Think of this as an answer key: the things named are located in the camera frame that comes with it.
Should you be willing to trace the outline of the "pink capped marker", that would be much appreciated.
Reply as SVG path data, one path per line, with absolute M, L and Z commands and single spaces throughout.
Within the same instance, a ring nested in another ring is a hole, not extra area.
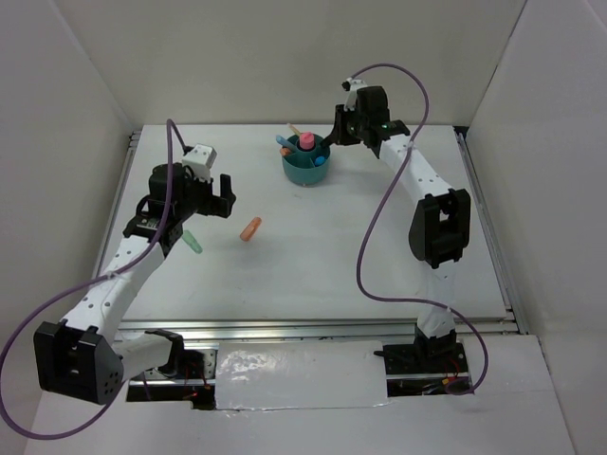
M 303 132 L 299 136 L 298 147 L 303 151 L 311 151 L 316 147 L 316 138 L 311 132 Z

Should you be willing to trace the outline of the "green highlighter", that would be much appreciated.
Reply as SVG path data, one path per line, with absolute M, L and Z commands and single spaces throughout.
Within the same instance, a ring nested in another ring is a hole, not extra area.
M 203 247 L 189 230 L 183 232 L 182 239 L 195 254 L 201 254 L 203 252 Z

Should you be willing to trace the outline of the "thin orange pen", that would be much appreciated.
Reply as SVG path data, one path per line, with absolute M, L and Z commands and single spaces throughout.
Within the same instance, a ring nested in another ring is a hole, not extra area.
M 302 132 L 292 123 L 288 123 L 287 127 L 291 130 L 294 135 L 300 136 Z

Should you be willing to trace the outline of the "blue capped clear highlighter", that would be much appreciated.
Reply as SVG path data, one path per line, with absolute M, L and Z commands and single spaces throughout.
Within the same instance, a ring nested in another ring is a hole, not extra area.
M 282 148 L 287 148 L 292 153 L 299 151 L 297 136 L 295 136 L 294 138 L 286 138 L 281 135 L 276 135 L 275 140 Z

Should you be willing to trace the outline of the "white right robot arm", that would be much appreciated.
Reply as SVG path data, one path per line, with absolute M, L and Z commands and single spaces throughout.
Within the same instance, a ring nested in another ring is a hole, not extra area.
M 425 305 L 415 325 L 414 361 L 425 372 L 436 371 L 456 349 L 454 302 L 456 263 L 469 245 L 471 199 L 467 190 L 445 181 L 416 148 L 420 130 L 410 131 L 391 119 L 385 90 L 349 78 L 342 84 L 345 103 L 335 109 L 331 133 L 323 146 L 364 144 L 395 172 L 396 185 L 415 203 L 408 242 L 423 264 L 426 296 L 410 298 Z

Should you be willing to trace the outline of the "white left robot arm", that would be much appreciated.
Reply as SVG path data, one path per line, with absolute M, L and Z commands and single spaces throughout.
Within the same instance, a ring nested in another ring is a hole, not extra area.
M 44 322 L 33 336 L 39 384 L 98 405 L 110 403 L 120 385 L 151 369 L 167 378 L 187 367 L 182 336 L 163 329 L 116 343 L 115 334 L 138 292 L 160 268 L 194 215 L 228 218 L 236 196 L 221 174 L 212 192 L 192 164 L 158 165 L 148 193 L 127 223 L 118 250 L 84 297 L 60 321 Z

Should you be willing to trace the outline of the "teal round organizer container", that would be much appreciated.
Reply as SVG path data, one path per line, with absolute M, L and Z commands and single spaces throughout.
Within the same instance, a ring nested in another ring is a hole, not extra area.
M 330 168 L 330 148 L 321 146 L 322 137 L 313 134 L 316 138 L 316 147 L 311 151 L 303 151 L 299 148 L 298 152 L 292 153 L 287 157 L 282 157 L 283 170 L 286 177 L 294 184 L 300 186 L 313 186 L 321 183 L 328 174 Z M 326 158 L 325 163 L 316 167 L 314 160 L 317 156 L 322 155 Z

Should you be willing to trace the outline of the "white foil cover plate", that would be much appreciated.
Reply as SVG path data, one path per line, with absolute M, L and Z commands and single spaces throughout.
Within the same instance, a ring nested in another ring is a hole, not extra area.
M 223 343 L 215 369 L 220 410 L 373 408 L 388 403 L 378 341 Z

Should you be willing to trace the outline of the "aluminium rail frame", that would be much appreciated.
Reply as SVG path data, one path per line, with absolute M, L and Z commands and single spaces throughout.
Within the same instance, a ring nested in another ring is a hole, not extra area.
M 391 170 L 361 146 L 335 149 L 318 185 L 291 183 L 275 136 L 284 125 L 185 125 L 189 143 L 213 146 L 214 174 L 237 200 L 228 219 L 185 225 L 184 242 L 145 283 L 120 324 L 132 335 L 162 328 L 188 338 L 406 334 L 426 293 L 407 234 L 414 204 L 388 197 Z M 260 217 L 248 242 L 240 234 Z

